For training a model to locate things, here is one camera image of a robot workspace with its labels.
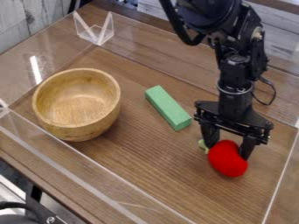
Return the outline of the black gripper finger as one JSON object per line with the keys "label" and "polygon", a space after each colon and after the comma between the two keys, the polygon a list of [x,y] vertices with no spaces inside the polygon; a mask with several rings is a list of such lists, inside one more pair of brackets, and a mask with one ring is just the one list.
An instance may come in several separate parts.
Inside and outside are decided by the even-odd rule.
{"label": "black gripper finger", "polygon": [[221,129],[215,123],[203,122],[201,124],[201,132],[205,144],[211,148],[221,140]]}
{"label": "black gripper finger", "polygon": [[245,160],[249,160],[250,155],[258,145],[258,139],[254,136],[245,136],[242,145],[239,146],[239,155]]}

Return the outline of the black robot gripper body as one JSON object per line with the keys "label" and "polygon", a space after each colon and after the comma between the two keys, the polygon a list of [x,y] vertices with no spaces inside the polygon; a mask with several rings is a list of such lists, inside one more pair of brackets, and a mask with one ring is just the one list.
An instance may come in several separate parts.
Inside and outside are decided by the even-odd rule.
{"label": "black robot gripper body", "polygon": [[254,110],[253,87],[219,87],[218,101],[197,101],[194,119],[215,123],[219,131],[257,138],[257,145],[267,144],[274,124]]}

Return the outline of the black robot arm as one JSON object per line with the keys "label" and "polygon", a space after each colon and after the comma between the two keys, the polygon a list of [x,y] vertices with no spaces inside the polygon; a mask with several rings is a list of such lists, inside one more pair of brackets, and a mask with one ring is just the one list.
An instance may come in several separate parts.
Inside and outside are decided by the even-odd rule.
{"label": "black robot arm", "polygon": [[214,147],[226,130],[243,137],[238,154],[249,159],[266,144],[274,124],[254,110],[255,84],[271,82],[267,71],[266,30],[262,18],[245,0],[159,0],[182,42],[207,42],[217,54],[219,99],[197,101],[194,119],[203,142]]}

